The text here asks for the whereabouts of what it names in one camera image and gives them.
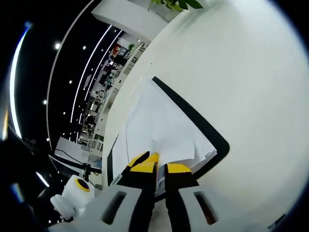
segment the cable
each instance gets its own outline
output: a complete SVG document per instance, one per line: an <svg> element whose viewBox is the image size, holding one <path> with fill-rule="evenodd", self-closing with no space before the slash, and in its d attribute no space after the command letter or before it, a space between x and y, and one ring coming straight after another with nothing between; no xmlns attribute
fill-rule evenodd
<svg viewBox="0 0 309 232"><path fill-rule="evenodd" d="M90 180L88 180L92 185L93 185L93 187L95 187L96 188L96 186L90 181Z"/></svg>
<svg viewBox="0 0 309 232"><path fill-rule="evenodd" d="M75 161L77 161L77 162L79 162L79 163L81 163L81 164L83 164L82 162L80 162L79 160L77 160L77 159L75 159L75 158L73 158L72 156L70 156L70 155L68 155L65 151L63 151L63 150L60 150L60 149L55 149L55 151L62 151L64 154L66 154L68 157L70 157L71 159L73 159L73 160L75 160Z"/></svg>
<svg viewBox="0 0 309 232"><path fill-rule="evenodd" d="M102 168L100 168L99 170L101 170ZM99 175L100 173L96 174L95 172L93 172L94 175Z"/></svg>

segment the ceiling light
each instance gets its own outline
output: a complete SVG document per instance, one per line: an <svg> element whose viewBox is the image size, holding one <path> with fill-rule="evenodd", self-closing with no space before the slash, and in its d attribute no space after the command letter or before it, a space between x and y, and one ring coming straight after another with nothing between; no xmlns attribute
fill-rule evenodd
<svg viewBox="0 0 309 232"><path fill-rule="evenodd" d="M15 132L19 138L21 138L21 132L18 126L18 120L17 120L17 115L16 115L16 109L15 109L15 78L16 78L16 68L17 68L17 61L18 61L18 56L19 52L21 49L21 45L24 41L25 35L29 28L26 29L23 37L21 37L17 48L15 50L14 56L13 56L13 61L11 65L11 73L10 73L10 104L11 104L11 114L13 118L13 125L15 128Z"/></svg>
<svg viewBox="0 0 309 232"><path fill-rule="evenodd" d="M43 176L41 174L37 173L37 172L36 172L36 174L41 179L41 181L46 185L46 187L49 187L49 184L46 182L46 180L44 180Z"/></svg>
<svg viewBox="0 0 309 232"><path fill-rule="evenodd" d="M60 43L55 43L55 49L58 50L60 48Z"/></svg>
<svg viewBox="0 0 309 232"><path fill-rule="evenodd" d="M81 113L81 115L79 116L79 122L78 122L78 124L81 124L81 119L82 119L82 113Z"/></svg>
<svg viewBox="0 0 309 232"><path fill-rule="evenodd" d="M78 84L78 87L77 87L77 90L76 90L76 94L75 94L75 98L74 98L74 101L73 101L73 107L72 107L72 113L71 113L71 120L70 120L71 123L72 123L72 120L73 120L73 112L74 112L74 107L75 107L75 102L76 102L78 90L79 90L79 87L81 86L81 82L82 82L82 80L83 80L84 73L86 72L86 69L87 69L87 67L88 67L88 64L89 64L89 62L90 62L90 60L91 60L91 58L92 58L94 52L96 51L98 45L99 45L100 42L103 40L103 38L104 38L104 36L106 35L106 33L111 29L111 27L112 27L112 26L110 25L110 26L107 28L107 30L104 32L103 36L101 37L101 39L100 39L99 42L97 43L95 49L93 49L93 51L92 51L92 53L91 53L91 55L90 55L90 57L89 57L89 60L88 60L87 63L86 63L86 66L85 66L84 71L83 71L83 74L82 74L82 76L81 76L81 80L79 81L79 84Z"/></svg>
<svg viewBox="0 0 309 232"><path fill-rule="evenodd" d="M121 32L122 32L122 30L118 33L118 35L114 38L114 40L112 41L112 43L110 44L110 46L107 48L107 50L106 50L106 52L104 53L104 55L103 55L103 57L102 57L100 63L102 63L104 57L105 57L106 54L107 54L107 51L111 48L112 44L115 42L115 40L117 39L117 37L120 35ZM91 87L91 83L92 83L92 81L93 81L93 78L95 77L95 75L96 75L96 73L97 73L97 71L98 71L98 68L100 67L100 63L99 63L99 65L97 66L97 69L96 69L95 73L94 73L93 76L92 76L91 82L90 82L89 87L88 87L88 91L89 91L89 89L90 89L90 87Z"/></svg>

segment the person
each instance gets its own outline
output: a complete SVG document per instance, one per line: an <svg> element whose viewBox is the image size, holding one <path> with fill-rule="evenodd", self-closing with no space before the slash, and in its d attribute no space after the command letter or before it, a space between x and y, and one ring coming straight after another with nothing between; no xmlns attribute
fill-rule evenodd
<svg viewBox="0 0 309 232"><path fill-rule="evenodd" d="M87 124L95 124L95 117L94 116L92 116L92 115L90 115L90 116L88 116L87 117L87 119L86 119L86 122L87 122Z"/></svg>
<svg viewBox="0 0 309 232"><path fill-rule="evenodd" d="M103 90L99 90L99 91L96 91L96 94L97 94L97 97L100 97L100 98L104 98L104 91Z"/></svg>

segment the plant leaf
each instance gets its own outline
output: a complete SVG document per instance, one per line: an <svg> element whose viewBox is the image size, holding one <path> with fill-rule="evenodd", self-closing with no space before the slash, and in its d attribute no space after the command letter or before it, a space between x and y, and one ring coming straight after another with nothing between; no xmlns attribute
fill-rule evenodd
<svg viewBox="0 0 309 232"><path fill-rule="evenodd" d="M187 3L185 3L185 0L178 0L179 7L185 10L188 10Z"/></svg>
<svg viewBox="0 0 309 232"><path fill-rule="evenodd" d="M177 4L173 5L173 9L174 9L175 11L178 11L178 12L182 12L182 11L183 11L183 9L180 8L179 5L177 5Z"/></svg>
<svg viewBox="0 0 309 232"><path fill-rule="evenodd" d="M201 9L203 8L201 4L199 4L196 0L185 0L191 7L194 9Z"/></svg>
<svg viewBox="0 0 309 232"><path fill-rule="evenodd" d="M173 10L173 8L168 3L166 3L166 7L169 8L170 10Z"/></svg>

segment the desk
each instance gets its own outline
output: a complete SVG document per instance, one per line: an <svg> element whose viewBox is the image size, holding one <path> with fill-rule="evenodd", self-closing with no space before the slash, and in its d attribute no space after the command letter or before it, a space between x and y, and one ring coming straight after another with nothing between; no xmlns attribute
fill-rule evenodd
<svg viewBox="0 0 309 232"><path fill-rule="evenodd" d="M138 60L111 107L104 187L106 158L138 97L139 83L154 76L230 144L229 154L198 180L200 185L265 226L287 213L308 177L309 70L302 44L280 12L267 1L222 1L171 21ZM233 215L218 207L219 220Z"/></svg>

